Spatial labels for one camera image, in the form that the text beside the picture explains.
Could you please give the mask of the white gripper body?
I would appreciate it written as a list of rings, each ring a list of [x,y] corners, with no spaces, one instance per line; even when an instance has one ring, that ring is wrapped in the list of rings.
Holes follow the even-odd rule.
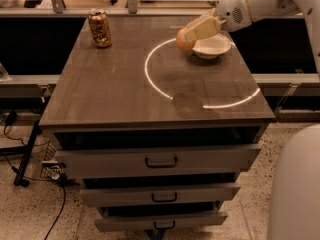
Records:
[[[221,0],[216,7],[216,15],[223,21],[222,28],[235,32],[253,24],[254,0]]]

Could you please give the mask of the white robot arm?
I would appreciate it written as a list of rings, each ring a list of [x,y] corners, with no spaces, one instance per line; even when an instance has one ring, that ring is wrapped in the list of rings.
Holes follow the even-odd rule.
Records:
[[[258,43],[273,41],[276,51],[298,56],[290,45],[296,40],[309,46],[311,59],[320,70],[320,0],[220,0],[215,8],[188,23],[176,36],[182,49],[218,34],[237,32],[273,17],[300,13],[306,33],[293,25],[281,37],[258,36]],[[267,240],[320,240],[320,125],[293,135],[281,151],[273,178]]]

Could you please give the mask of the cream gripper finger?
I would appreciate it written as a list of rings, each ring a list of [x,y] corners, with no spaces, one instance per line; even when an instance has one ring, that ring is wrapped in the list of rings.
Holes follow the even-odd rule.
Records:
[[[198,18],[185,27],[183,36],[188,42],[206,39],[218,34],[221,25],[217,17]]]
[[[185,26],[186,30],[213,31],[216,29],[215,9],[211,9]]]

